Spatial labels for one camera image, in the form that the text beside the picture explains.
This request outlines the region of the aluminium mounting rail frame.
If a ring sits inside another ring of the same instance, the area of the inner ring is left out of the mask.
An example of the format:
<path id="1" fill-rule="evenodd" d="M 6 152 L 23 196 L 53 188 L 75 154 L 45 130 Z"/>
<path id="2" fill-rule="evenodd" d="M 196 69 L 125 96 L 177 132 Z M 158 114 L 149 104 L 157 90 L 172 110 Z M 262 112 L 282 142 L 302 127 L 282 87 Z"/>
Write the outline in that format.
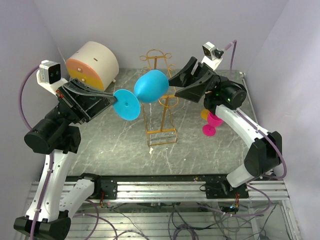
<path id="1" fill-rule="evenodd" d="M 110 176 L 117 197 L 86 199 L 64 240 L 301 239 L 282 180 L 244 183 L 248 198 L 207 199 L 205 182 L 222 175 Z M 62 196 L 78 178 L 66 178 Z"/>

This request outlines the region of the pink wine glass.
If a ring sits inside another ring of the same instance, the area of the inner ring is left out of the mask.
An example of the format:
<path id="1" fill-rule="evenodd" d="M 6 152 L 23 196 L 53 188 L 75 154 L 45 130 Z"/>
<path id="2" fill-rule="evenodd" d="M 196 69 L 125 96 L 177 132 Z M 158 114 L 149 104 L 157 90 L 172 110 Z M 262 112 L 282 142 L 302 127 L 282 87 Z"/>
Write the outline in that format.
<path id="1" fill-rule="evenodd" d="M 207 124 L 202 127 L 202 132 L 207 137 L 213 137 L 217 132 L 216 128 L 222 125 L 224 121 L 211 112 L 208 113 L 206 120 Z"/>

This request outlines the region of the blue wine glass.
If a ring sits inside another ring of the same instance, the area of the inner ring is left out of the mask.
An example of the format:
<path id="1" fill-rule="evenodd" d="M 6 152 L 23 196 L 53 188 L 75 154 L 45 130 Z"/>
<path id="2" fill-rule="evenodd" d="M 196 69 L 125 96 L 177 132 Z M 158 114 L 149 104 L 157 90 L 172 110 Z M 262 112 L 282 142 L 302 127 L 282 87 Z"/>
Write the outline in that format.
<path id="1" fill-rule="evenodd" d="M 133 92 L 119 89 L 113 94 L 116 98 L 113 109 L 120 118 L 133 121 L 141 113 L 141 103 L 156 102 L 168 89 L 167 76 L 160 70 L 150 70 L 136 81 Z"/>

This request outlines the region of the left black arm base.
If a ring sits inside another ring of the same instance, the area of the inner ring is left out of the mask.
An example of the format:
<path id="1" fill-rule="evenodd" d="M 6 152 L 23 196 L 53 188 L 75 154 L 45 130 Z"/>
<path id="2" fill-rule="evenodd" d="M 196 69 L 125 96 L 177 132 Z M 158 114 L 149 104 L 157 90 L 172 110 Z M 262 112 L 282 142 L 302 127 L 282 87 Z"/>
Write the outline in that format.
<path id="1" fill-rule="evenodd" d="M 112 178 L 94 173 L 83 173 L 78 177 L 78 180 L 82 179 L 93 182 L 93 192 L 89 195 L 90 199 L 115 200 L 117 198 L 118 184 Z"/>

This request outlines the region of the round white mini drawer cabinet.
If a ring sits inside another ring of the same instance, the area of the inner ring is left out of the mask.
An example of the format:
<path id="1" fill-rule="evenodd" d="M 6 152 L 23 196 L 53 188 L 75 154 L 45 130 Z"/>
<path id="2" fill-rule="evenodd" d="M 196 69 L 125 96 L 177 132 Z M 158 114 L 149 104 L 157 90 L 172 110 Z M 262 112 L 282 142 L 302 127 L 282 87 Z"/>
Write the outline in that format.
<path id="1" fill-rule="evenodd" d="M 95 41 L 86 42 L 65 63 L 71 78 L 101 91 L 115 82 L 119 74 L 119 63 L 114 53 Z"/>

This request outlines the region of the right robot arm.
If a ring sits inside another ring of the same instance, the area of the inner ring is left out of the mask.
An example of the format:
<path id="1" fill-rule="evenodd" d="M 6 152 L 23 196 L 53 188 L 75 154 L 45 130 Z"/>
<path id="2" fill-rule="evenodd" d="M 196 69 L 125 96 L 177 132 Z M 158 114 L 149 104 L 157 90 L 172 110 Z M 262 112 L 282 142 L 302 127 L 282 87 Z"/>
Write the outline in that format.
<path id="1" fill-rule="evenodd" d="M 244 162 L 227 176 L 220 186 L 221 194 L 233 197 L 238 187 L 282 165 L 282 136 L 270 132 L 249 118 L 241 109 L 247 90 L 241 83 L 215 73 L 213 61 L 204 57 L 201 63 L 191 57 L 173 77 L 169 85 L 179 87 L 175 96 L 194 103 L 204 99 L 203 105 L 211 114 L 229 125 L 249 148 Z"/>

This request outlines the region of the yellow wine glass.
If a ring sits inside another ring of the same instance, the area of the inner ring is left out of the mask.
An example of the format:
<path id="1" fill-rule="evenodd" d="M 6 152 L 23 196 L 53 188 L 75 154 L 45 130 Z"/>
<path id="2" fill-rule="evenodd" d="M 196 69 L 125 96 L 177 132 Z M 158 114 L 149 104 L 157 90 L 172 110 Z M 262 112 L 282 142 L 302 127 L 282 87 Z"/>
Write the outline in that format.
<path id="1" fill-rule="evenodd" d="M 201 112 L 200 112 L 200 116 L 204 119 L 204 120 L 207 120 L 208 119 L 208 115 L 210 114 L 210 111 L 207 110 L 207 109 L 203 109 Z"/>

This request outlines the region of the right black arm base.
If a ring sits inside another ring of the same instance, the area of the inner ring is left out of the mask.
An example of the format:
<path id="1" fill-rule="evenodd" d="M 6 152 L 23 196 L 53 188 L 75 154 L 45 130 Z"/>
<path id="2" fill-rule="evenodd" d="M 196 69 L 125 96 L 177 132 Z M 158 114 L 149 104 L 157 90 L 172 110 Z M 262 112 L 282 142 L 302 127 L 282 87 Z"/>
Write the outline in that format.
<path id="1" fill-rule="evenodd" d="M 199 187 L 207 199 L 247 199 L 248 189 L 245 184 L 232 187 L 226 180 L 205 182 Z"/>

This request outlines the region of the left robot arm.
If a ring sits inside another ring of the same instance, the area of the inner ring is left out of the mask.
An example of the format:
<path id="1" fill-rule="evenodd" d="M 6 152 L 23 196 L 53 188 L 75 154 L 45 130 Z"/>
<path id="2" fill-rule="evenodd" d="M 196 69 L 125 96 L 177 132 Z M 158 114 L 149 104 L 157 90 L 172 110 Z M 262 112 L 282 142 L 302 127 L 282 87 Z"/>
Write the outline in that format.
<path id="1" fill-rule="evenodd" d="M 81 133 L 78 124 L 91 121 L 117 102 L 109 93 L 96 90 L 77 79 L 37 83 L 58 98 L 58 104 L 25 135 L 35 153 L 45 155 L 45 164 L 33 201 L 24 216 L 16 218 L 14 229 L 31 239 L 64 240 L 71 220 L 83 202 L 102 193 L 101 177 L 83 173 L 71 191 L 62 196 L 69 168 L 78 152 Z"/>

